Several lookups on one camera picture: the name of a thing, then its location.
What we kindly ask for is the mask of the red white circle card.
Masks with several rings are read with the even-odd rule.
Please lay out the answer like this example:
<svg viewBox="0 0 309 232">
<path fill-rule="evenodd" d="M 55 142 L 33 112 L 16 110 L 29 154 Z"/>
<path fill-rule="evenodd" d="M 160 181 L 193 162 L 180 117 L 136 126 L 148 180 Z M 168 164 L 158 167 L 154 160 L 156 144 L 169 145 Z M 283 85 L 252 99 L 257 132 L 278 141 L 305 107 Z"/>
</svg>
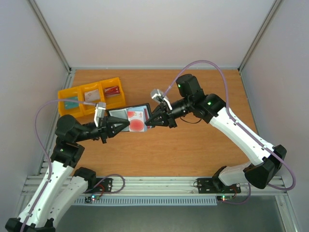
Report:
<svg viewBox="0 0 309 232">
<path fill-rule="evenodd" d="M 130 132 L 145 132 L 144 111 L 140 109 L 128 109 L 127 117 L 130 122 Z"/>
</svg>

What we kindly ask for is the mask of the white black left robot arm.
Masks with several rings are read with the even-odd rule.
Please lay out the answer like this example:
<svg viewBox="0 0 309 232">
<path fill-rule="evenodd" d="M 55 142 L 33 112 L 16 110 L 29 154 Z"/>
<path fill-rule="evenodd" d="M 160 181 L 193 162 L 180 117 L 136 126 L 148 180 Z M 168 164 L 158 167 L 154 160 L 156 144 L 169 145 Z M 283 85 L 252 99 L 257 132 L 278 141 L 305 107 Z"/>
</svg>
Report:
<svg viewBox="0 0 309 232">
<path fill-rule="evenodd" d="M 5 229 L 9 232 L 54 232 L 58 223 L 75 200 L 83 193 L 94 190 L 97 195 L 111 191 L 107 184 L 110 175 L 97 179 L 96 172 L 88 168 L 76 169 L 85 140 L 106 143 L 130 122 L 113 116 L 102 116 L 92 123 L 80 124 L 71 115 L 64 115 L 56 125 L 56 145 L 48 161 L 48 169 L 26 208 L 16 218 L 8 219 Z"/>
</svg>

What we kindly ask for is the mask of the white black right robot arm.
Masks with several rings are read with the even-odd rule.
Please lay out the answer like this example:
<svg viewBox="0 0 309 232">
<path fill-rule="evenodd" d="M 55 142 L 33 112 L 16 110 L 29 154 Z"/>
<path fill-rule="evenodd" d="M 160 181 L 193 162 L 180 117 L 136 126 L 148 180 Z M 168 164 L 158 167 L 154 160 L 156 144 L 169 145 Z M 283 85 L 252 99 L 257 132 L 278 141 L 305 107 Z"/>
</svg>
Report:
<svg viewBox="0 0 309 232">
<path fill-rule="evenodd" d="M 233 167 L 223 166 L 212 177 L 212 185 L 218 191 L 225 191 L 238 183 L 250 183 L 264 189 L 277 174 L 285 158 L 286 149 L 263 140 L 248 128 L 216 94 L 205 94 L 198 80 L 191 74 L 176 80 L 181 100 L 170 103 L 159 89 L 151 97 L 159 105 L 146 120 L 147 126 L 177 127 L 176 119 L 192 113 L 195 117 L 212 125 L 226 135 L 248 157 L 249 162 Z"/>
</svg>

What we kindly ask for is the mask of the red card in bin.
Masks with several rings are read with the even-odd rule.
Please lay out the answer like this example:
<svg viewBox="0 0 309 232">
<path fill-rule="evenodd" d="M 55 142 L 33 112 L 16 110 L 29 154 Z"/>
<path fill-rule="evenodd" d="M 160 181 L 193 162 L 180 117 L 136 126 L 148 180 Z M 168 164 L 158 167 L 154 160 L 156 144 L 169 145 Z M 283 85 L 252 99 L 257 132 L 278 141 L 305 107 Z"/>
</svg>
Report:
<svg viewBox="0 0 309 232">
<path fill-rule="evenodd" d="M 121 94 L 119 86 L 104 88 L 103 92 L 106 98 L 119 96 Z"/>
</svg>

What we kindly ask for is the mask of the green card in bin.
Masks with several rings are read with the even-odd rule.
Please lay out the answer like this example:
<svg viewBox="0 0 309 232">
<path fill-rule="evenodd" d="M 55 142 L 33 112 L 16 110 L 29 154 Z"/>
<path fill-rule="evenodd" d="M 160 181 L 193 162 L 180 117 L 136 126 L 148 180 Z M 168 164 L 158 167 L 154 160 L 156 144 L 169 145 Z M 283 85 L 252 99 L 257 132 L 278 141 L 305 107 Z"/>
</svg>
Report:
<svg viewBox="0 0 309 232">
<path fill-rule="evenodd" d="M 64 101 L 64 108 L 65 110 L 70 110 L 70 109 L 74 109 L 74 108 L 78 108 L 79 107 L 79 103 L 78 101 L 78 96 L 74 96 L 74 97 L 69 97 L 69 100 L 73 100 L 73 101 Z"/>
</svg>

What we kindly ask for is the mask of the yellow three-compartment bin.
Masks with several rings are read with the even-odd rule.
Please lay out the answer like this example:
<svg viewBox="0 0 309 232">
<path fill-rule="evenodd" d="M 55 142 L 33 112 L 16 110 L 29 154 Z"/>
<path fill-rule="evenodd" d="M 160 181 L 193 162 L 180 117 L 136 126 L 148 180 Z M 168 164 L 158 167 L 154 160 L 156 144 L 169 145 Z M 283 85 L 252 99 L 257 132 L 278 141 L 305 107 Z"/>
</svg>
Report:
<svg viewBox="0 0 309 232">
<path fill-rule="evenodd" d="M 125 94 L 118 77 L 60 90 L 58 98 L 92 103 L 105 102 L 107 109 L 126 106 Z M 92 115 L 95 112 L 95 106 L 60 101 L 58 112 L 61 116 L 72 115 L 78 118 Z"/>
</svg>

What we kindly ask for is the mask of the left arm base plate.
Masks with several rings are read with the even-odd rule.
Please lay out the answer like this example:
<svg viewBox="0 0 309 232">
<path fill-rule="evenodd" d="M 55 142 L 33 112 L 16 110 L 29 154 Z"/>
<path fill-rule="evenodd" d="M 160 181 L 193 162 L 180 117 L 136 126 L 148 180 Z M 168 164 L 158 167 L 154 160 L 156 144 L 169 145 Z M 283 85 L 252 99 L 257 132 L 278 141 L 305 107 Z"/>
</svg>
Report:
<svg viewBox="0 0 309 232">
<path fill-rule="evenodd" d="M 85 193 L 87 193 L 87 194 L 98 194 L 98 193 L 102 193 L 102 191 L 109 193 L 109 192 L 112 191 L 112 184 L 113 184 L 113 179 L 112 178 L 106 178 L 105 180 L 100 182 L 94 188 L 88 189 Z"/>
</svg>

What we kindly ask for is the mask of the aluminium front rail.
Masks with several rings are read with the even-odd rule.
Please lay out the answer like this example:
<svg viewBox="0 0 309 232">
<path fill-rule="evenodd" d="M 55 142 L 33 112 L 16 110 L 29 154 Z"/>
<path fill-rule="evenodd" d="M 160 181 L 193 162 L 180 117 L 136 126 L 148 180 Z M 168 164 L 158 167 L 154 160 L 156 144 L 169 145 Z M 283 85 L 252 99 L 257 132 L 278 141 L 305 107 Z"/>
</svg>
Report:
<svg viewBox="0 0 309 232">
<path fill-rule="evenodd" d="M 194 181 L 198 177 L 145 177 L 125 176 L 125 187 L 121 189 L 123 181 L 117 176 L 113 176 L 112 191 L 120 190 L 116 196 L 197 196 L 198 190 L 193 187 Z M 208 194 L 211 196 L 235 195 L 240 196 L 286 196 L 286 191 L 281 191 L 267 186 L 265 189 L 258 189 L 248 186 L 247 183 L 237 184 L 241 188 L 241 193 L 234 194 Z"/>
</svg>

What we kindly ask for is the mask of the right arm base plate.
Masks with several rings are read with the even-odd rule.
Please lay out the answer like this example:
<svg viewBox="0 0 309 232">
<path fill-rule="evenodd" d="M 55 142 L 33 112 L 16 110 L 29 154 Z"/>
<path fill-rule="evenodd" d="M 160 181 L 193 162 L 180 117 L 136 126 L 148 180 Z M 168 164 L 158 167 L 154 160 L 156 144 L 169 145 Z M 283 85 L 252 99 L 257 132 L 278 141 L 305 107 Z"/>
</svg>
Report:
<svg viewBox="0 0 309 232">
<path fill-rule="evenodd" d="M 217 190 L 212 183 L 211 178 L 197 178 L 193 187 L 197 188 L 199 194 L 234 194 L 241 193 L 241 188 L 236 184 L 233 184 L 229 187 L 224 187 L 223 190 Z"/>
</svg>

